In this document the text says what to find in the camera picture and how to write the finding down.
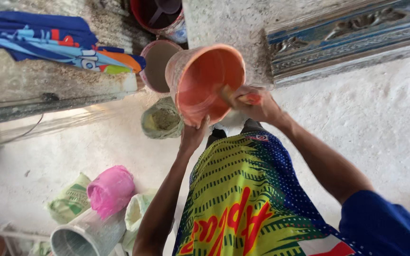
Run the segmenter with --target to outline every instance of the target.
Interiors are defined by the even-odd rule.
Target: pink bucket
[[[165,80],[165,68],[170,58],[182,48],[169,40],[157,40],[148,44],[140,54],[146,60],[146,67],[139,74],[144,83],[153,91],[170,91]]]
[[[113,166],[93,180],[87,188],[91,208],[105,219],[126,207],[133,196],[134,178],[122,166]]]

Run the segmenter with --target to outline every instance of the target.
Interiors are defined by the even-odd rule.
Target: printed shirt
[[[385,215],[410,221],[404,208],[370,191],[348,201],[340,233],[325,223],[301,188],[278,138],[252,132],[221,139],[204,151],[191,173],[173,255],[410,255],[410,222],[386,218],[387,225],[401,223],[394,228],[399,244],[390,242],[393,230],[384,234],[383,226],[374,224]],[[366,207],[373,211],[365,214]]]

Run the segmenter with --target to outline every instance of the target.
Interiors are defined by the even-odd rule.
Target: sack
[[[136,194],[132,197],[129,205],[126,209],[126,217],[124,221],[126,222],[126,233],[124,234],[122,247],[128,253],[132,253],[132,248],[134,247],[135,237],[139,232],[140,223],[148,209],[151,201],[154,198],[154,192],[152,195]]]
[[[53,201],[47,204],[52,219],[58,224],[67,224],[90,208],[87,186],[90,179],[80,173],[74,183],[63,189]]]
[[[172,97],[158,100],[145,111],[141,119],[142,130],[149,138],[165,139],[181,135],[184,123],[178,114]]]
[[[51,253],[51,246],[48,242],[36,242],[28,256],[49,256]]]

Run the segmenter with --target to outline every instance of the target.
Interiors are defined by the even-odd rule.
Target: person
[[[247,93],[261,104],[238,101]],[[359,169],[296,123],[268,91],[242,87],[231,99],[251,119],[240,135],[213,130],[190,176],[173,255],[410,256],[410,213],[378,195]],[[161,255],[186,166],[203,140],[186,126],[176,160],[140,225],[133,254]],[[283,132],[319,183],[341,204],[339,230],[301,188],[287,150],[259,122]]]

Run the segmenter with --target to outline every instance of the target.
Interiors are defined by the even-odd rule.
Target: orange bucket
[[[211,125],[231,110],[220,91],[227,84],[235,91],[245,83],[245,62],[225,44],[182,50],[167,63],[165,78],[185,124],[200,125],[209,114]]]

